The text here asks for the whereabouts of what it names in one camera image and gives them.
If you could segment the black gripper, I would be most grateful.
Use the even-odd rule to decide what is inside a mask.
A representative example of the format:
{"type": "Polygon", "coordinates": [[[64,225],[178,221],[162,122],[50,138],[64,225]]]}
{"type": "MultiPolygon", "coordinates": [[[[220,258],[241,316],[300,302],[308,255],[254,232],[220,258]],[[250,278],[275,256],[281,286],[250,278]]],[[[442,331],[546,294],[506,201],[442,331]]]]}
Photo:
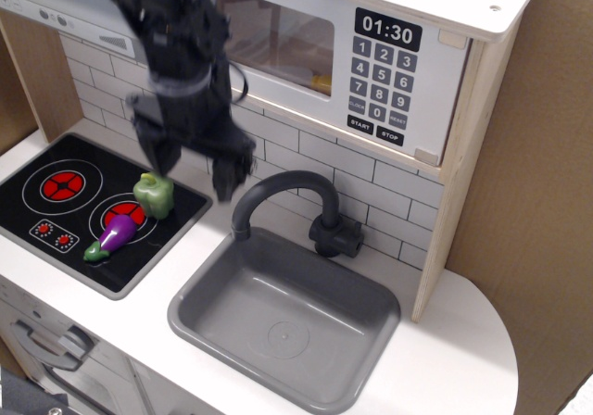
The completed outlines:
{"type": "Polygon", "coordinates": [[[130,94],[132,123],[153,171],[168,175],[182,148],[212,158],[212,183],[219,202],[230,202],[253,168],[256,144],[232,119],[232,67],[210,67],[188,81],[150,75],[154,93],[130,94]]]}

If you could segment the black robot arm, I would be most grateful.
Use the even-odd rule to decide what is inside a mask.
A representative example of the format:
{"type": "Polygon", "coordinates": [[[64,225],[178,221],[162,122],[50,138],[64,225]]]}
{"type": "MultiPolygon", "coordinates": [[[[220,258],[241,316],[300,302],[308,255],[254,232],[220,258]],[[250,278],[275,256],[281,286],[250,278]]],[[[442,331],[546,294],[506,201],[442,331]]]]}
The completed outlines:
{"type": "Polygon", "coordinates": [[[252,171],[255,142],[232,119],[229,20],[213,0],[111,0],[144,49],[150,95],[134,94],[132,123],[152,168],[167,175],[184,148],[212,160],[221,202],[252,171]]]}

